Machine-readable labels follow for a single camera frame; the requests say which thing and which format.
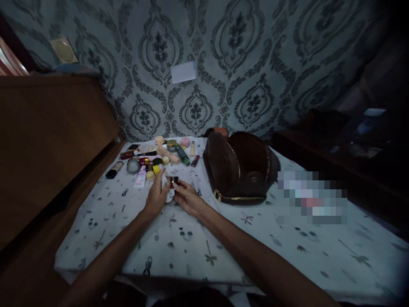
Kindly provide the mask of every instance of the person's left hand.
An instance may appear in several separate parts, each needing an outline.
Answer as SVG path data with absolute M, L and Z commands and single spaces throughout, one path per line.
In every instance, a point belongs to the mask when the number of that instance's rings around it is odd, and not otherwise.
M 166 195 L 170 189 L 170 181 L 167 180 L 167 183 L 162 189 L 162 175 L 165 171 L 163 168 L 156 176 L 153 181 L 152 187 L 149 190 L 148 199 L 146 200 L 145 208 L 143 211 L 148 214 L 152 219 L 157 217 L 163 206 L 165 205 Z

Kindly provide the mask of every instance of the person's right hand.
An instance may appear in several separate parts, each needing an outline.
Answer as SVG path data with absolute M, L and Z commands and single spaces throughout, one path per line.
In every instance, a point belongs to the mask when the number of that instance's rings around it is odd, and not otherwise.
M 175 196 L 173 199 L 188 214 L 198 218 L 200 212 L 206 208 L 207 203 L 196 193 L 195 189 L 188 183 L 179 179 L 179 185 L 173 184 Z

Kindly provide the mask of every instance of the makeup bag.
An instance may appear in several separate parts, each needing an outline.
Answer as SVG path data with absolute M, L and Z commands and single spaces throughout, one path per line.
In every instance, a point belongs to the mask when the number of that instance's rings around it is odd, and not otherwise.
M 214 196 L 231 205 L 264 202 L 281 170 L 277 156 L 267 144 L 247 132 L 236 132 L 230 137 L 210 132 L 203 160 Z

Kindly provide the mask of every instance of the zipper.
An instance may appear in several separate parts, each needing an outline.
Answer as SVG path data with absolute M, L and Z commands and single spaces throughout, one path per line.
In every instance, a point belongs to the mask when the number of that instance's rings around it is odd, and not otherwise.
M 213 195 L 214 197 L 217 198 L 219 203 L 222 201 L 222 198 L 228 199 L 228 200 L 262 200 L 262 199 L 265 199 L 265 197 L 226 197 L 226 196 L 222 196 L 222 194 L 220 194 L 218 189 L 214 189 Z
M 232 151 L 234 157 L 236 158 L 237 166 L 239 167 L 239 180 L 240 180 L 240 164 L 239 164 L 239 159 L 237 159 L 236 153 L 234 152 L 233 148 L 230 146 L 229 142 L 227 142 L 227 145 L 229 145 L 230 150 Z
M 268 149 L 268 145 L 266 144 L 265 145 L 265 149 L 266 149 L 266 151 L 267 151 L 267 161 L 268 161 L 268 164 L 267 164 L 267 172 L 265 173 L 265 182 L 267 182 L 267 179 L 268 179 L 268 174 L 270 173 L 270 150 Z

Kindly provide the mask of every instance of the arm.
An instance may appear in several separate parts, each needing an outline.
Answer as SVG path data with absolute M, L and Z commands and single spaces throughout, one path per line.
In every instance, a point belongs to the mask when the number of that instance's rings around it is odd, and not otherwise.
M 155 177 L 145 208 L 81 273 L 59 306 L 89 306 L 104 294 L 108 283 L 121 271 L 129 254 L 164 206 L 170 183 L 162 190 L 163 172 L 164 169 Z
M 250 279 L 285 306 L 339 306 L 279 254 L 213 210 L 189 184 L 176 186 L 175 200 L 225 246 Z

